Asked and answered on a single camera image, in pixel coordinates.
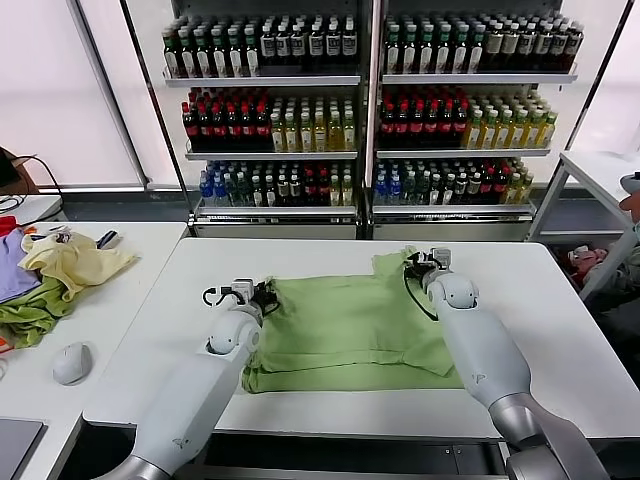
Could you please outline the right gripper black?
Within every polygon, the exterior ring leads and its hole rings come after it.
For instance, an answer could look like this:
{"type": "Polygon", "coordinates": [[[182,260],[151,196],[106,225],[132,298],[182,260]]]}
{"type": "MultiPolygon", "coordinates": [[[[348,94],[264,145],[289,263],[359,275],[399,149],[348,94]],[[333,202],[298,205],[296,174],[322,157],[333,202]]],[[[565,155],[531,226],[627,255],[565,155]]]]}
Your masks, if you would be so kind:
{"type": "Polygon", "coordinates": [[[422,282],[440,270],[440,261],[430,252],[414,252],[405,259],[405,278],[422,282]]]}

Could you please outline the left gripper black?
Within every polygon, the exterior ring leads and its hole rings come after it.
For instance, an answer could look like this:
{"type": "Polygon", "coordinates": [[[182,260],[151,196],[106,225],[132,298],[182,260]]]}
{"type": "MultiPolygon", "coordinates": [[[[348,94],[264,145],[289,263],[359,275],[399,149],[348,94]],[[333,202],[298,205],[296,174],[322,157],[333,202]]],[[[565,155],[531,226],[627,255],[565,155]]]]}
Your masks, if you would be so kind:
{"type": "Polygon", "coordinates": [[[280,301],[273,285],[274,280],[267,279],[254,287],[251,301],[260,308],[262,314],[271,314],[280,307],[280,301]]]}

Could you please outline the person hand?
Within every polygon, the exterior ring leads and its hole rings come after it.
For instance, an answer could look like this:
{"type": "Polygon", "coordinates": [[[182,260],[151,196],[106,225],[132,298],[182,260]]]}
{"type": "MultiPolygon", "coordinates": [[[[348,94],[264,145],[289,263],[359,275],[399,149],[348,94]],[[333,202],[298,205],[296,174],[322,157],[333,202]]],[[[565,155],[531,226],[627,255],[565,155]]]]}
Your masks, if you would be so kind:
{"type": "Polygon", "coordinates": [[[619,208],[631,215],[634,224],[640,222],[640,192],[636,191],[619,203],[619,208]]]}

